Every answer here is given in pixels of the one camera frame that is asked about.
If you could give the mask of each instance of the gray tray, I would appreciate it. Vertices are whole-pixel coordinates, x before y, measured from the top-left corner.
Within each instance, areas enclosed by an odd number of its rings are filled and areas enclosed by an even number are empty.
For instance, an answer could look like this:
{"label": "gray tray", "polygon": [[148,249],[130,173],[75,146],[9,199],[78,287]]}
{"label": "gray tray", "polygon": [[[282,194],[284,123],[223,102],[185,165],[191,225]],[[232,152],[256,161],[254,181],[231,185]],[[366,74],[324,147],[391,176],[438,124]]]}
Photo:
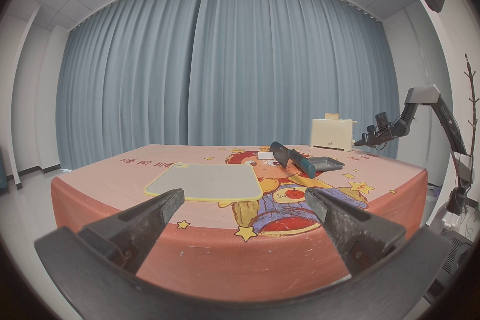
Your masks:
{"label": "gray tray", "polygon": [[335,171],[336,169],[342,169],[345,165],[341,161],[328,156],[307,157],[307,159],[315,166],[315,172]]}

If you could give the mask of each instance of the tiled floor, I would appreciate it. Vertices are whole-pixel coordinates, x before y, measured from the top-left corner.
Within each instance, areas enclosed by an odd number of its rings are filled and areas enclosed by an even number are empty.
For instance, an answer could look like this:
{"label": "tiled floor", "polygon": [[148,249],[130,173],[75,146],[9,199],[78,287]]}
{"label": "tiled floor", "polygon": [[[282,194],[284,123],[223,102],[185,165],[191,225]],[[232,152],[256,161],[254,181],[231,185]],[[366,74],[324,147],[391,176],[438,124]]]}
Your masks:
{"label": "tiled floor", "polygon": [[[0,196],[0,233],[6,246],[25,278],[57,315],[65,320],[80,320],[43,268],[33,247],[33,241],[56,229],[50,195],[50,181],[62,170],[43,174],[40,171],[21,178],[23,189],[9,185],[9,193]],[[460,227],[474,238],[480,229],[480,220],[469,212]],[[421,299],[404,320],[417,319],[429,304]]]}

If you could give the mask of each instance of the red apple print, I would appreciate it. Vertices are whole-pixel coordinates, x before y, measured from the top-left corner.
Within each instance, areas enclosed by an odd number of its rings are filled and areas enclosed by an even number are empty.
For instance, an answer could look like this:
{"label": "red apple print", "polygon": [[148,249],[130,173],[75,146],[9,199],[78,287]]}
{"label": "red apple print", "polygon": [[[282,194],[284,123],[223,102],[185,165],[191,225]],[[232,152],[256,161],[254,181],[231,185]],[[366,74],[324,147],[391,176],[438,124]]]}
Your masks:
{"label": "red apple print", "polygon": [[296,189],[289,189],[285,192],[285,196],[292,200],[298,200],[303,199],[305,197],[305,193]]}

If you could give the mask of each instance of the cartoon character print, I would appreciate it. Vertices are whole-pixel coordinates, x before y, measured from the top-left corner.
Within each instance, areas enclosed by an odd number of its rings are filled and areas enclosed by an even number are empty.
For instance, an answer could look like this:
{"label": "cartoon character print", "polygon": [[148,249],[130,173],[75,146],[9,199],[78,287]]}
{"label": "cartoon character print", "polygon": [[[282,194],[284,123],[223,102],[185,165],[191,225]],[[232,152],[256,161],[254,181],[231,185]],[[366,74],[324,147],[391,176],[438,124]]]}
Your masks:
{"label": "cartoon character print", "polygon": [[233,153],[225,160],[227,164],[250,164],[263,191],[263,197],[257,201],[218,204],[222,208],[232,205],[240,233],[242,227],[252,227],[254,236],[285,236],[319,227],[315,213],[305,202],[308,187],[320,188],[355,207],[368,207],[368,200],[359,191],[348,187],[335,188],[316,178],[310,179],[291,161],[285,169],[276,160],[258,160],[257,154],[256,151],[243,151]]}

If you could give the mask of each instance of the table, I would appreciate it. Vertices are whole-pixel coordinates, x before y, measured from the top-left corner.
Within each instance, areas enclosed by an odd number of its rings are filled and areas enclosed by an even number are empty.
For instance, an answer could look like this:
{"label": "table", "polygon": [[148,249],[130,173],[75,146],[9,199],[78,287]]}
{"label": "table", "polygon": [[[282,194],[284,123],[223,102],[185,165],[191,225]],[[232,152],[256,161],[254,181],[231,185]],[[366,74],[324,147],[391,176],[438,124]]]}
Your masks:
{"label": "table", "polygon": [[51,182],[58,227],[78,232],[90,222],[151,198],[144,187],[177,162],[249,163],[259,179],[258,201],[185,201],[137,273],[180,293],[220,300],[284,299],[324,287],[348,274],[335,247],[306,205],[307,187],[406,227],[419,227],[427,171],[354,149],[288,146],[306,156],[330,156],[342,170],[309,179],[294,165],[257,159],[262,147],[147,145],[64,173]]}

